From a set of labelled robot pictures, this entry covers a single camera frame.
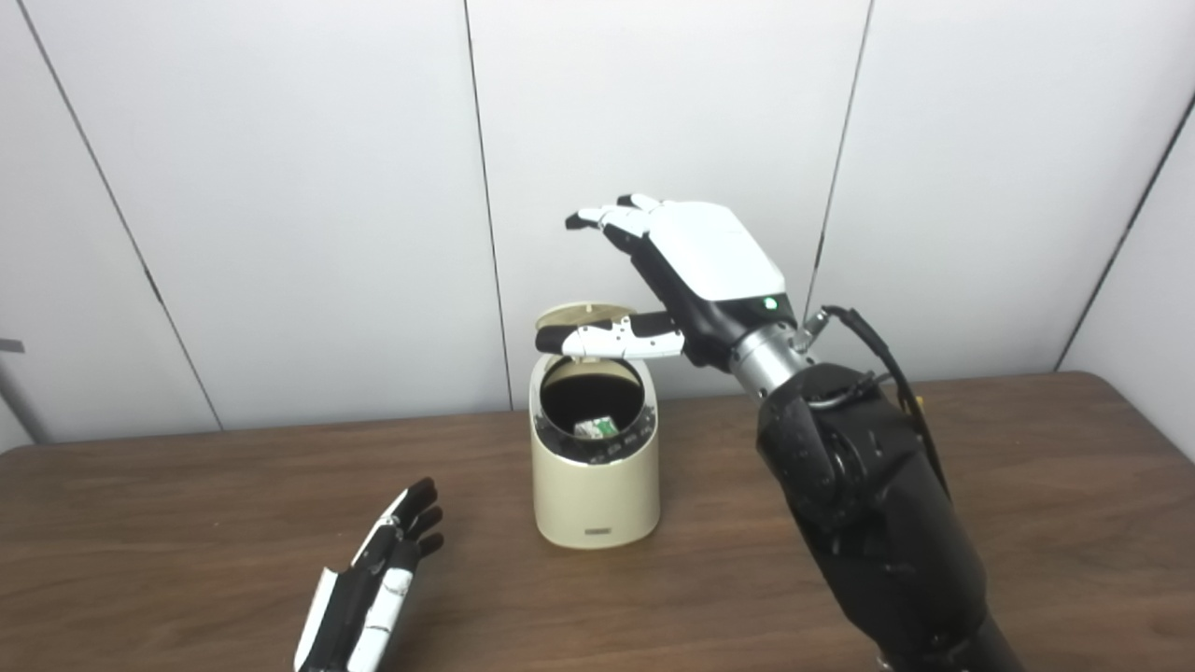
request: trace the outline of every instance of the black arm casing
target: black arm casing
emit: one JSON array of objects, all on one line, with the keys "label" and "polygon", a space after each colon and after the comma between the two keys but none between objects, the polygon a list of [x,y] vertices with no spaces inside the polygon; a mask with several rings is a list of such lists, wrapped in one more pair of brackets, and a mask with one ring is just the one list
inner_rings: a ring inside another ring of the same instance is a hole
[{"label": "black arm casing", "polygon": [[988,615],[982,564],[913,420],[878,390],[809,409],[859,377],[813,366],[765,399],[759,416],[759,452],[842,612],[899,672],[1022,672]]}]

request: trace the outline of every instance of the trash can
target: trash can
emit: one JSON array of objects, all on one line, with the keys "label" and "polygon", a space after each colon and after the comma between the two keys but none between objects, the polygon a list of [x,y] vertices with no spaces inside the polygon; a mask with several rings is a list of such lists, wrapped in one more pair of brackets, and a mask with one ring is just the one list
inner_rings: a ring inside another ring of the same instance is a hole
[{"label": "trash can", "polygon": [[[618,322],[633,311],[570,304],[535,323]],[[656,391],[642,361],[544,355],[528,409],[535,525],[553,544],[619,546],[660,521]]]}]

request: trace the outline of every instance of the prosthetic hand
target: prosthetic hand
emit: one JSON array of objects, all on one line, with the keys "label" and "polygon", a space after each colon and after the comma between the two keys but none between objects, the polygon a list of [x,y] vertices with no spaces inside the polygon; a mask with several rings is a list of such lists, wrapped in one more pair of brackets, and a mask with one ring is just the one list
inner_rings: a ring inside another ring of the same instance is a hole
[{"label": "prosthetic hand", "polygon": [[439,533],[423,537],[443,518],[435,501],[430,478],[403,490],[374,523],[353,564],[342,573],[324,569],[295,650],[295,672],[378,670],[419,560],[443,545]]},{"label": "prosthetic hand", "polygon": [[[853,310],[799,325],[784,276],[727,208],[633,195],[583,209],[663,303],[619,323],[549,326],[545,353],[611,359],[684,354],[733,373],[760,403],[756,447],[846,617],[897,672],[1023,672],[988,613],[983,569],[946,491],[929,426],[883,340]],[[819,364],[832,319],[888,368]],[[896,383],[899,408],[878,384]]]}]

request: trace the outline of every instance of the brown table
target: brown table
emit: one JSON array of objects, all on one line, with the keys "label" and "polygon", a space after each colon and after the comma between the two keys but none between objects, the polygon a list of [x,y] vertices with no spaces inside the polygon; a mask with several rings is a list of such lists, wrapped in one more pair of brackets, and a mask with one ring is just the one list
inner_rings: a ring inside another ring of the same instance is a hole
[{"label": "brown table", "polygon": [[[989,601],[1030,671],[1195,668],[1195,466],[1097,378],[918,385]],[[317,573],[407,483],[445,549],[393,670],[874,670],[740,398],[666,403],[663,520],[543,540],[504,413],[18,448],[0,457],[0,670],[290,670]]]}]

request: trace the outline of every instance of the open lid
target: open lid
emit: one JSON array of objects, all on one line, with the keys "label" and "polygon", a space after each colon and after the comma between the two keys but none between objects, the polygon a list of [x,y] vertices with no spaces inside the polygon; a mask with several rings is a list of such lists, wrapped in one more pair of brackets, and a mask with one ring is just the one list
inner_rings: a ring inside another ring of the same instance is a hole
[{"label": "open lid", "polygon": [[535,330],[545,326],[571,326],[575,324],[588,324],[600,319],[618,322],[635,311],[615,304],[601,304],[596,301],[577,301],[564,304],[550,308],[535,320]]}]

